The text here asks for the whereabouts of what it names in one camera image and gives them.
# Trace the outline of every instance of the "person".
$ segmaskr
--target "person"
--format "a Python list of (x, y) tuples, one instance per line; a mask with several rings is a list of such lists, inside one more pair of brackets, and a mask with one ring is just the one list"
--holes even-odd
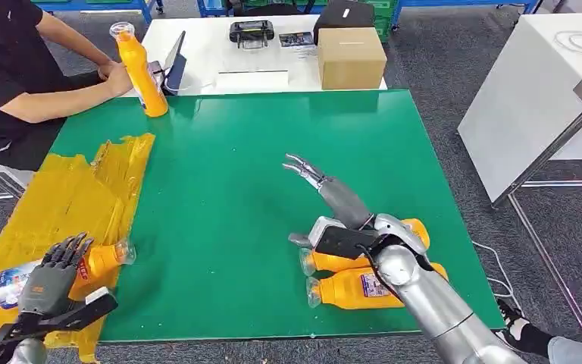
[[(97, 66), (66, 77), (43, 37)], [(30, 0), (0, 0), (0, 164), (36, 171), (66, 117), (132, 88), (123, 65)]]
[(506, 326), (499, 337), (508, 345), (525, 353), (541, 355), (552, 364), (582, 363), (582, 343), (541, 331), (524, 318), (519, 309), (513, 309), (501, 299), (496, 302)]

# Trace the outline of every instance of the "green table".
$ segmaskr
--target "green table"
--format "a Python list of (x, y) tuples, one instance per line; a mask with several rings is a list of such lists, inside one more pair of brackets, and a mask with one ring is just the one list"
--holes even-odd
[(307, 305), (290, 232), (329, 209), (281, 167), (300, 154), (345, 181), (373, 212), (421, 219), (429, 257), (491, 328), (498, 309), (406, 90), (176, 97), (164, 117), (115, 99), (70, 118), (52, 151), (92, 158), (124, 135), (156, 135), (102, 341), (405, 333), (405, 309)]

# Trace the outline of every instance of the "card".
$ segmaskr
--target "card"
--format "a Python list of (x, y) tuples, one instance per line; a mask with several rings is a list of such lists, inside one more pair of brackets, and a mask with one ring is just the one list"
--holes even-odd
[(296, 47), (313, 45), (311, 32), (280, 34), (282, 47)]

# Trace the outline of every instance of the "black pants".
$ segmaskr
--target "black pants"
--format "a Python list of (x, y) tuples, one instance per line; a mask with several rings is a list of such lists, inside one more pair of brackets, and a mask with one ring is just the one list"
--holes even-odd
[[(102, 82), (97, 71), (68, 78), (72, 83), (71, 89), (82, 89)], [(64, 122), (65, 118), (61, 118), (30, 125), (26, 135), (13, 140), (6, 150), (0, 152), (0, 165), (23, 171), (38, 171)]]

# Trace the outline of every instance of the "robotic arm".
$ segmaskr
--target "robotic arm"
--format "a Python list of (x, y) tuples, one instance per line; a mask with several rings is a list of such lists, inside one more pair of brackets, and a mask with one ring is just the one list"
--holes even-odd
[(416, 318), (446, 363), (525, 363), (474, 314), (430, 266), (421, 239), (398, 218), (373, 215), (349, 188), (297, 155), (283, 167), (305, 178), (324, 197), (335, 219), (320, 217), (309, 235), (291, 234), (299, 246), (355, 259), (364, 253), (379, 281)]
[(77, 265), (92, 238), (81, 233), (55, 244), (37, 265), (19, 297), (19, 316), (0, 328), (0, 364), (43, 364), (47, 352), (43, 340), (52, 331), (80, 331), (117, 308), (106, 287), (83, 302), (68, 298), (77, 277)]

